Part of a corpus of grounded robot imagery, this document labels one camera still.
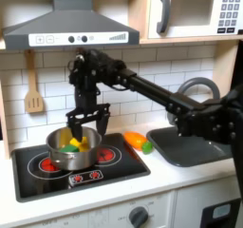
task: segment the wooden spatula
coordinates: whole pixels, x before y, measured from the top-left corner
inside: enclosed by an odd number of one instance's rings
[[[28,94],[25,99],[26,111],[29,113],[43,111],[43,99],[36,88],[34,51],[25,51],[28,68]]]

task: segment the pot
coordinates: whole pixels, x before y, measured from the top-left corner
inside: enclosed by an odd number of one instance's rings
[[[90,150],[87,152],[60,152],[60,146],[69,144],[73,138],[68,127],[60,128],[47,137],[51,163],[62,170],[82,170],[97,161],[102,136],[94,129],[83,127],[83,136],[87,137]]]

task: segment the white microwave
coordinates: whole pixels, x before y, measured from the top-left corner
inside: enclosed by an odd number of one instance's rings
[[[243,0],[151,0],[149,38],[242,33]]]

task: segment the microwave handle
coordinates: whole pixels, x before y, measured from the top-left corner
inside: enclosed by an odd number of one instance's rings
[[[171,0],[160,0],[163,3],[162,18],[161,22],[157,23],[157,33],[164,33],[167,29],[170,11],[171,11]]]

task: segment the gray faucet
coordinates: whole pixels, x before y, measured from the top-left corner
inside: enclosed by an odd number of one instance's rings
[[[180,86],[180,88],[178,89],[178,93],[183,94],[183,93],[185,93],[185,91],[188,88],[190,88],[191,86],[196,86],[196,85],[204,85],[204,86],[209,87],[213,92],[213,98],[216,100],[220,99],[220,92],[219,92],[219,89],[218,89],[217,85],[215,84],[215,82],[213,82],[212,80],[209,80],[207,78],[201,78],[201,77],[188,80],[187,82],[182,84]],[[176,125],[175,124],[176,116],[174,116],[171,113],[167,113],[167,118],[171,125]]]

